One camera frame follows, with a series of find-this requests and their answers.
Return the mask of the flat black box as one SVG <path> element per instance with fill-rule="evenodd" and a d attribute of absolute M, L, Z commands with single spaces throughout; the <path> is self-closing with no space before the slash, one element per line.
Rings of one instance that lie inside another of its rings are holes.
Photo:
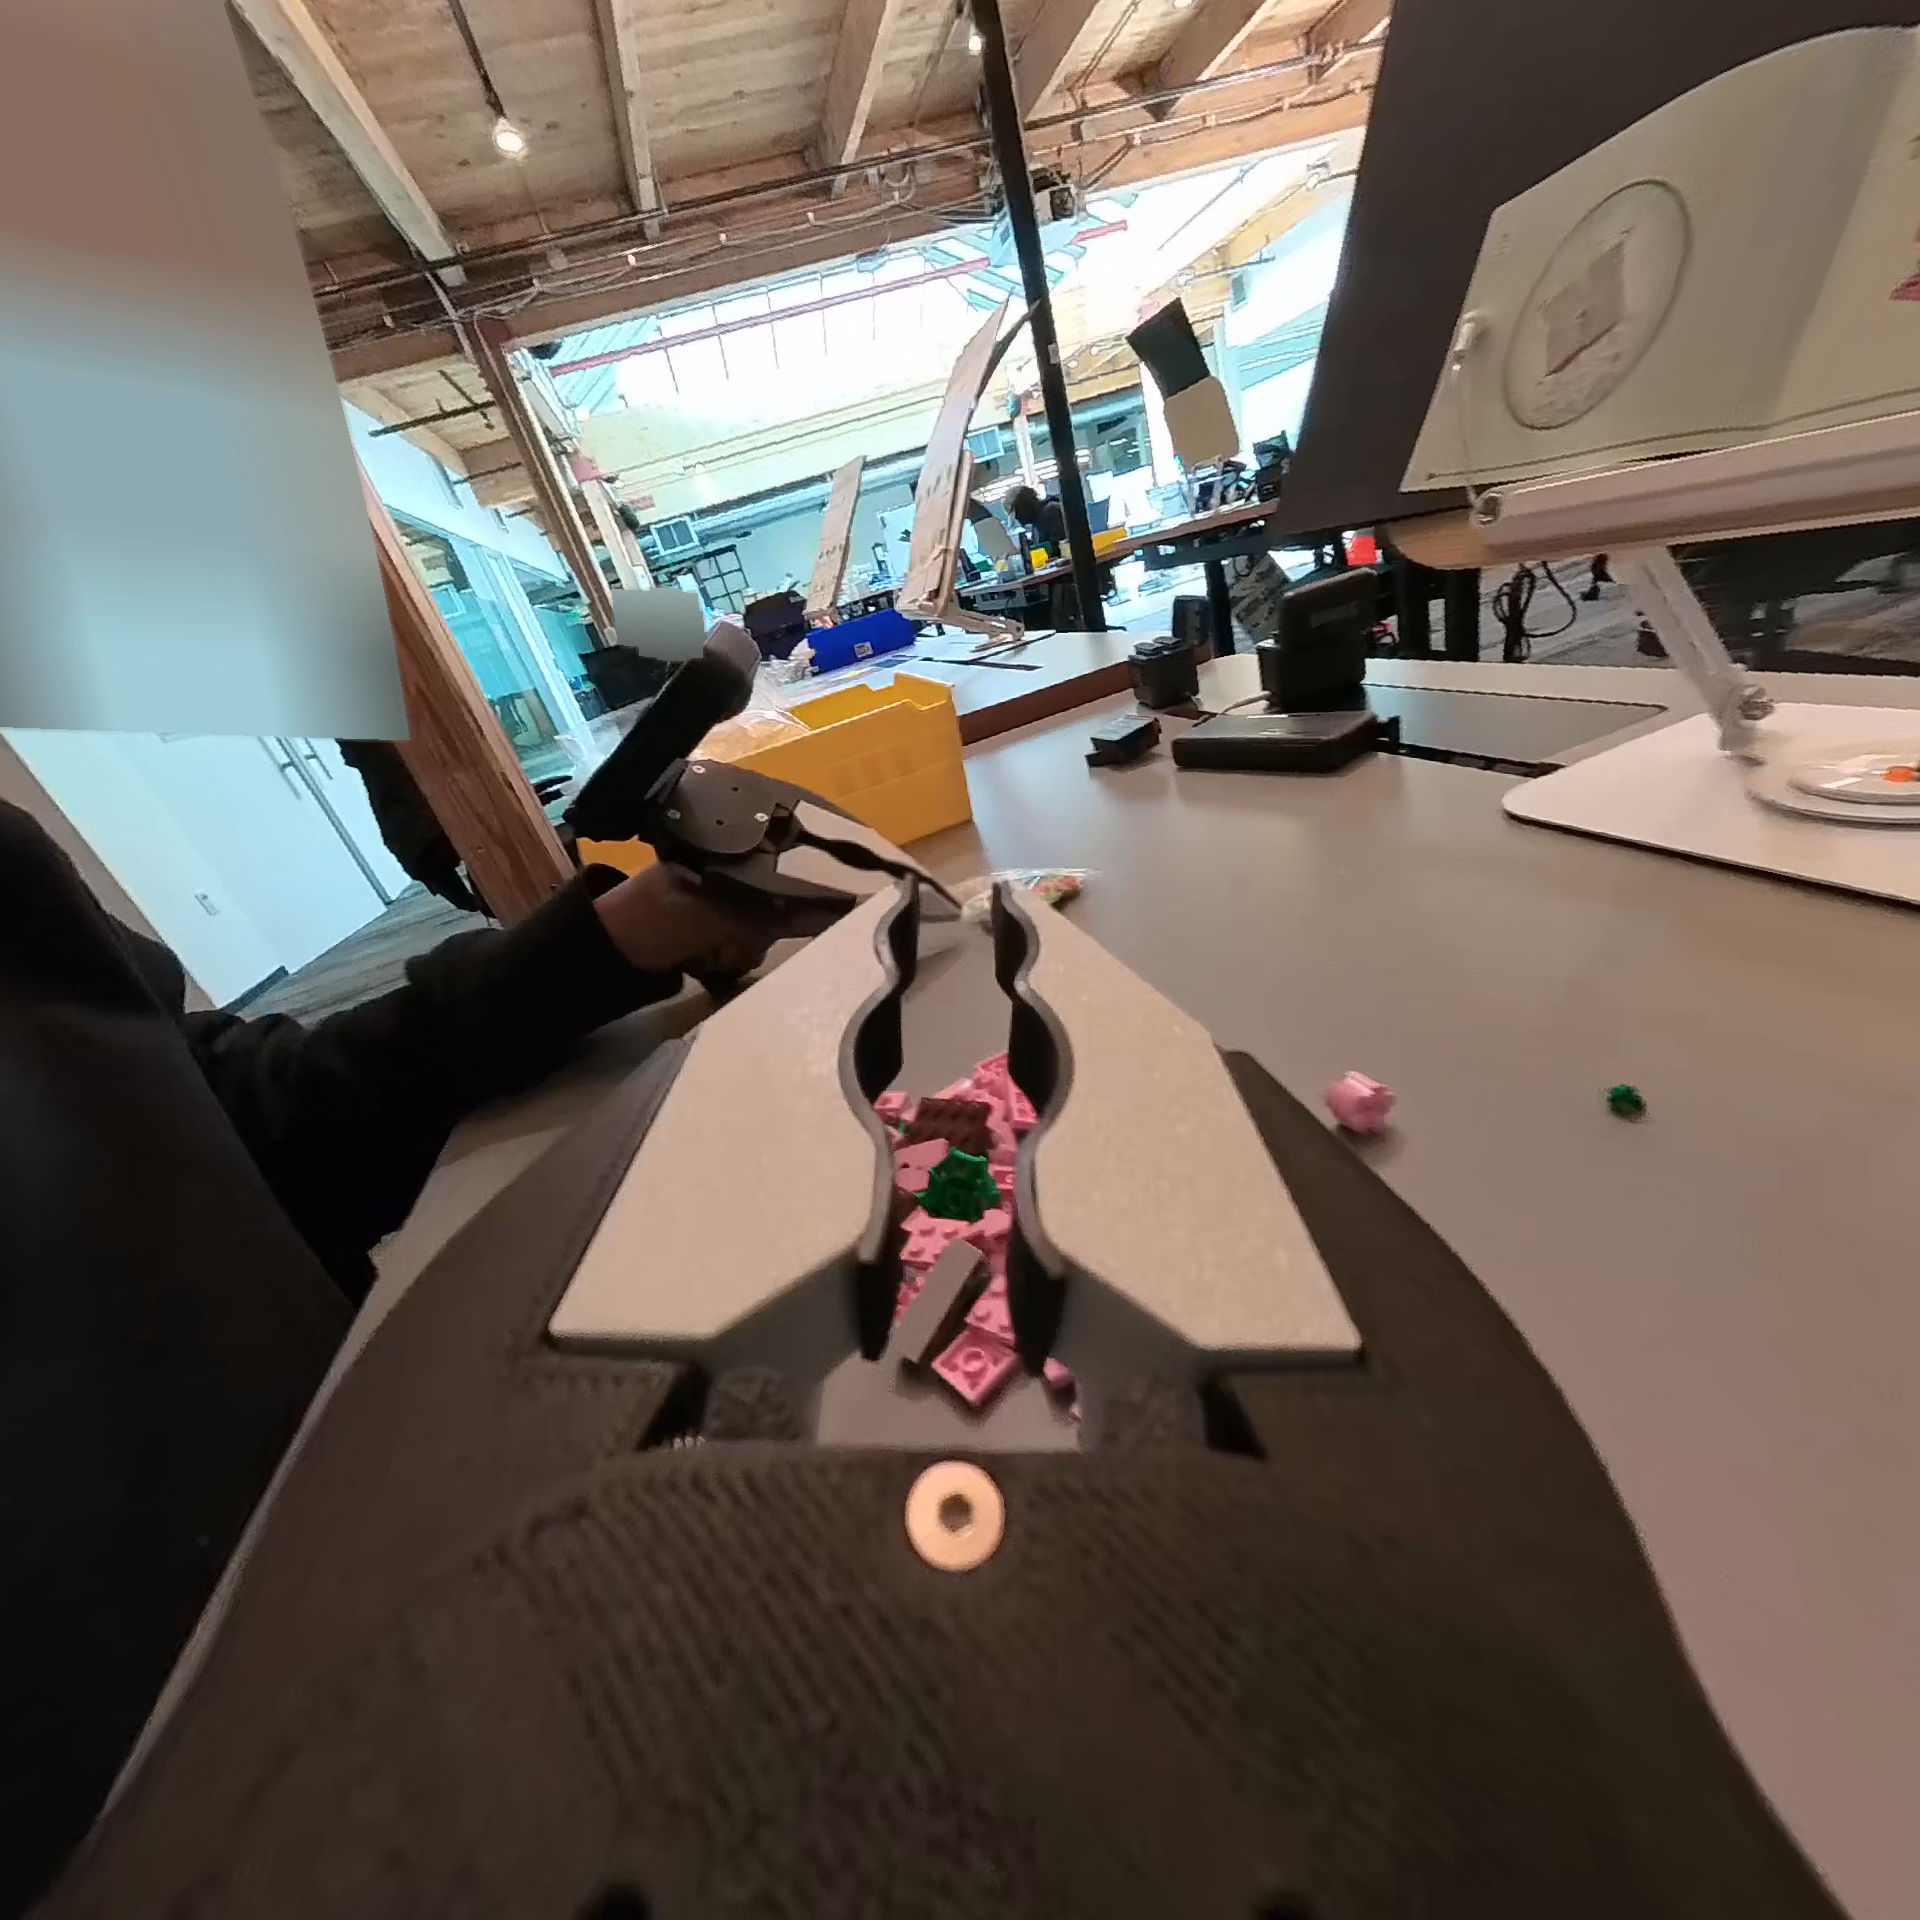
<path fill-rule="evenodd" d="M 1198 772 L 1326 776 L 1393 739 L 1370 711 L 1225 711 L 1178 734 L 1168 752 Z"/>

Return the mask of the tall cardboard board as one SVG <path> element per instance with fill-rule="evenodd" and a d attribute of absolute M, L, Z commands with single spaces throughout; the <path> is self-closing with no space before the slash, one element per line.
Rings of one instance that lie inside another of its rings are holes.
<path fill-rule="evenodd" d="M 934 621 L 992 641 L 1018 641 L 1024 625 L 1004 615 L 968 611 L 956 591 L 968 505 L 971 499 L 975 454 L 969 429 L 1001 356 L 1001 327 L 1008 301 L 999 301 L 968 339 L 945 385 L 939 411 L 929 431 L 915 492 L 915 519 L 907 536 L 897 611 L 915 621 Z"/>

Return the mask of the small clear plastic bag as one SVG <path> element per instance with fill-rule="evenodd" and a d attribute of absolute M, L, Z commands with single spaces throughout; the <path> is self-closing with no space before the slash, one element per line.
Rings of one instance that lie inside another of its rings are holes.
<path fill-rule="evenodd" d="M 1044 905 L 1064 907 L 1078 901 L 1094 877 L 1087 869 L 1015 869 L 992 870 L 966 880 L 956 891 L 963 919 L 976 927 L 991 927 L 999 891 L 1027 894 Z"/>

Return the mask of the black partition panel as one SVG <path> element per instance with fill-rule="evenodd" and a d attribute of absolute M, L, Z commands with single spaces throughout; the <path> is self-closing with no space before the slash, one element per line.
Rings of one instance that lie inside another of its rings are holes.
<path fill-rule="evenodd" d="M 1750 59 L 1915 17 L 1915 3 L 1394 5 L 1286 531 L 1456 505 L 1402 477 L 1497 206 Z"/>

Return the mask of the black charging dock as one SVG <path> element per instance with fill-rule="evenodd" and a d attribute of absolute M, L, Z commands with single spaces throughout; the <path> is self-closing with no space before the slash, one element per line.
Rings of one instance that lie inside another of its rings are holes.
<path fill-rule="evenodd" d="M 1379 574 L 1371 566 L 1350 566 L 1287 587 L 1276 633 L 1255 646 L 1267 708 L 1361 711 L 1377 623 Z"/>

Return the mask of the white book stand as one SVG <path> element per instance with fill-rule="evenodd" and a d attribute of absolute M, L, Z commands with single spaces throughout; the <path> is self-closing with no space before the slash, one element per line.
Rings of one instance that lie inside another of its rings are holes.
<path fill-rule="evenodd" d="M 1778 701 L 1736 665 L 1673 548 L 1895 521 L 1919 505 L 1919 415 L 1491 486 L 1382 535 L 1431 569 L 1604 552 L 1699 715 L 1551 775 L 1506 811 L 1600 841 L 1919 902 L 1915 708 Z"/>

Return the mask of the person's left hand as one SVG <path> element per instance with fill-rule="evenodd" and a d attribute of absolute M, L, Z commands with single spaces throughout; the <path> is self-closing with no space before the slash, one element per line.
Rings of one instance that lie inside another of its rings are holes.
<path fill-rule="evenodd" d="M 720 992 L 752 976 L 778 947 L 818 937 L 844 916 L 832 905 L 716 894 L 665 864 L 622 877 L 592 910 L 634 968 L 691 976 Z"/>

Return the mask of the wooden post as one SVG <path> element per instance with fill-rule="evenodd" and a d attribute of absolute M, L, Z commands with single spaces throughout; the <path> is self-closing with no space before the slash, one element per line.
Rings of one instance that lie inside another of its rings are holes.
<path fill-rule="evenodd" d="M 401 755 L 494 919 L 526 921 L 569 881 L 575 861 L 418 579 L 394 517 L 369 477 L 362 489 L 408 718 Z"/>

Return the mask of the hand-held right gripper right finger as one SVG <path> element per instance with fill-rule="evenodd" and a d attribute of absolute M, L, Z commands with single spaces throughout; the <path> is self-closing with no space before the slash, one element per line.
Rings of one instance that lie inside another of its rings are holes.
<path fill-rule="evenodd" d="M 992 891 L 1015 1153 L 1022 1363 L 1105 1391 L 1338 1366 L 1361 1332 L 1209 1031 L 1058 910 Z"/>

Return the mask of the pile of pink toy bricks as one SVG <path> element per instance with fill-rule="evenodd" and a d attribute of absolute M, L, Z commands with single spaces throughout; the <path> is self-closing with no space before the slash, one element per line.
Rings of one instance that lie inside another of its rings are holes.
<path fill-rule="evenodd" d="M 887 1091 L 873 1111 L 895 1156 L 892 1358 L 969 1416 L 1012 1401 L 1018 1356 L 1010 1252 L 1018 1149 L 1038 1127 L 1007 1052 L 934 1093 Z"/>

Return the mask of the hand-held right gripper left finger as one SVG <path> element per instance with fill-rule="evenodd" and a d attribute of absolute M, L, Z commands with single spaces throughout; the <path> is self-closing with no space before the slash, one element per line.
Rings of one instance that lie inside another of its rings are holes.
<path fill-rule="evenodd" d="M 902 880 L 692 1035 L 546 1321 L 563 1350 L 703 1369 L 832 1369 L 895 1190 L 858 1044 L 898 1043 L 920 952 Z"/>

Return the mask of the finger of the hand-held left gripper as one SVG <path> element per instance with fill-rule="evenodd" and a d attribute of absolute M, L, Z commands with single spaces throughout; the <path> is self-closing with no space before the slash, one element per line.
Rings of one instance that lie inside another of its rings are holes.
<path fill-rule="evenodd" d="M 963 905 L 952 887 L 878 830 L 816 798 L 798 798 L 792 809 L 788 880 L 852 897 L 872 895 L 895 880 L 911 880 L 929 921 L 963 919 Z"/>

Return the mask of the brick instruction booklet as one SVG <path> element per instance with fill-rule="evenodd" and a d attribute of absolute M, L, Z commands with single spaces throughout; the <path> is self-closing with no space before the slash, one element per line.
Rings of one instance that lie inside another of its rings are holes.
<path fill-rule="evenodd" d="M 1747 62 L 1502 204 L 1407 492 L 1915 411 L 1919 33 Z"/>

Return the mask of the black ceiling pole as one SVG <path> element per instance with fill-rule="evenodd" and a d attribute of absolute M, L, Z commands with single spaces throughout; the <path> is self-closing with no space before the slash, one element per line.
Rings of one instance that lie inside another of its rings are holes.
<path fill-rule="evenodd" d="M 1018 100 L 1012 62 L 996 3 L 969 3 L 969 24 L 982 38 L 978 70 L 985 96 L 985 123 L 999 168 L 1001 200 L 1015 239 L 1022 275 L 1027 329 L 1038 355 L 1041 395 L 1057 465 L 1057 489 L 1065 517 L 1064 556 L 1073 574 L 1073 600 L 1081 633 L 1107 630 L 1105 591 L 1088 524 L 1088 501 L 1073 429 L 1065 360 L 1051 310 L 1050 276 L 1041 239 L 1041 213 L 1034 174 L 1024 148 L 1024 118 Z"/>

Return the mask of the yellow plastic bin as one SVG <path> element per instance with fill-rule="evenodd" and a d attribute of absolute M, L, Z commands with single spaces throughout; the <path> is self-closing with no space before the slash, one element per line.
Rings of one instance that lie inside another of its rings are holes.
<path fill-rule="evenodd" d="M 756 772 L 847 811 L 898 847 L 971 821 L 961 712 L 946 683 L 895 673 L 755 705 L 712 729 L 700 760 Z"/>

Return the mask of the short cardboard board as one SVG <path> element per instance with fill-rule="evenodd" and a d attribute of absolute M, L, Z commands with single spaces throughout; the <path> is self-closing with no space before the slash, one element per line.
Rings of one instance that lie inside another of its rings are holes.
<path fill-rule="evenodd" d="M 808 579 L 804 608 L 810 617 L 827 617 L 839 600 L 849 574 L 849 552 L 864 468 L 864 456 L 855 454 L 832 476 L 830 493 L 823 507 L 818 552 Z"/>

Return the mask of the black white sign stand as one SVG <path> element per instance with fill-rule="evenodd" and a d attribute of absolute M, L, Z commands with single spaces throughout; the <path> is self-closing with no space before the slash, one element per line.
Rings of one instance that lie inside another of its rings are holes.
<path fill-rule="evenodd" d="M 1179 297 L 1148 312 L 1127 336 L 1153 382 L 1172 456 L 1186 473 L 1233 463 L 1242 431 L 1222 380 L 1212 373 L 1194 319 Z"/>

